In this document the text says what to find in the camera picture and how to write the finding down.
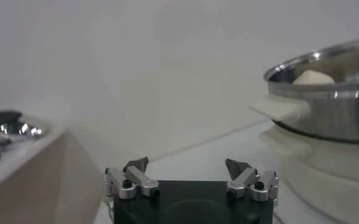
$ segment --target white object in pot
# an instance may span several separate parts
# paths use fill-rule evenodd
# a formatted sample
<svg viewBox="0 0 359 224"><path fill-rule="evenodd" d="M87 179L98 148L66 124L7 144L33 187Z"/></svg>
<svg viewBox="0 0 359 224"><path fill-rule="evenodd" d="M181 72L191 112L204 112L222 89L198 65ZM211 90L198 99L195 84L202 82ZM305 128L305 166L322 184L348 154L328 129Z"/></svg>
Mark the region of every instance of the white object in pot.
<svg viewBox="0 0 359 224"><path fill-rule="evenodd" d="M324 73L313 70L305 70L294 82L293 85L332 85L334 79Z"/></svg>

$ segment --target pot handle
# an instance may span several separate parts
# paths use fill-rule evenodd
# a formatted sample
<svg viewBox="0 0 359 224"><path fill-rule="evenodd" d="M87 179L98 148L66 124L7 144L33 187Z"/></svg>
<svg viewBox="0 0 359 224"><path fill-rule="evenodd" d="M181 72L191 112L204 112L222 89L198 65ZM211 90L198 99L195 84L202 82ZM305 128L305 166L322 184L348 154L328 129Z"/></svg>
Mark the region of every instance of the pot handle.
<svg viewBox="0 0 359 224"><path fill-rule="evenodd" d="M294 121L311 114L307 101L273 94L264 96L250 108L274 121Z"/></svg>

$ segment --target metal bowl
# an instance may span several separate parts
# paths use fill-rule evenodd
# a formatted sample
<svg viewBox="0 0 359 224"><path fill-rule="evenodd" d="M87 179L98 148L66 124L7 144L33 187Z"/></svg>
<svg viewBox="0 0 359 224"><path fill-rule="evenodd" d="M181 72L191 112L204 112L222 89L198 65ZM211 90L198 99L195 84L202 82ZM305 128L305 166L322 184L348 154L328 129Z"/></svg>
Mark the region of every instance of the metal bowl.
<svg viewBox="0 0 359 224"><path fill-rule="evenodd" d="M335 84L293 85L307 69L328 74ZM306 105L307 113L293 111L297 116L281 118L277 123L303 135L359 143L359 40L293 58L271 68L264 78L270 95L277 100L268 99L268 111L259 112L272 114L273 107L281 103L292 110Z"/></svg>

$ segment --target screw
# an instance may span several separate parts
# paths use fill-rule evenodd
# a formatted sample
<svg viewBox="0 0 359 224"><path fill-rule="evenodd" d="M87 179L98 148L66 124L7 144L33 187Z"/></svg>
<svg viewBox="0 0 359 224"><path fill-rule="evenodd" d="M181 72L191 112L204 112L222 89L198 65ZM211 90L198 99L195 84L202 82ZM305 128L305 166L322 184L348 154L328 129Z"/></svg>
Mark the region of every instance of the screw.
<svg viewBox="0 0 359 224"><path fill-rule="evenodd" d="M130 179L125 179L124 181L123 181L123 188L130 188L130 187L132 187L132 181L130 180Z"/></svg>
<svg viewBox="0 0 359 224"><path fill-rule="evenodd" d="M265 184L261 181L258 181L255 183L255 189L256 190L263 190L265 188Z"/></svg>

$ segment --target pot rim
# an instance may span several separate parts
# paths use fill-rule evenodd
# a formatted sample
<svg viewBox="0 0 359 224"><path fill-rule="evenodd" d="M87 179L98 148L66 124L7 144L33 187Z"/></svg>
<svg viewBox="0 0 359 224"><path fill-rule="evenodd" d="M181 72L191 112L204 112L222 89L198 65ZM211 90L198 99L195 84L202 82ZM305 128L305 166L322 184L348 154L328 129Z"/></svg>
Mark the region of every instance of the pot rim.
<svg viewBox="0 0 359 224"><path fill-rule="evenodd" d="M270 81L270 78L276 73L294 68L295 66L307 63L311 61L316 61L321 58L332 57L338 54L345 52L353 51L359 49L359 40L354 40L346 42L343 44L337 44L331 47L326 47L320 50L311 51L307 54L300 55L289 59L277 66L272 67L267 70L263 78L268 83L278 89L290 89L295 91L348 91L348 90L359 90L359 82L357 83L336 83L334 85L292 85L291 83L285 82L274 82Z"/></svg>

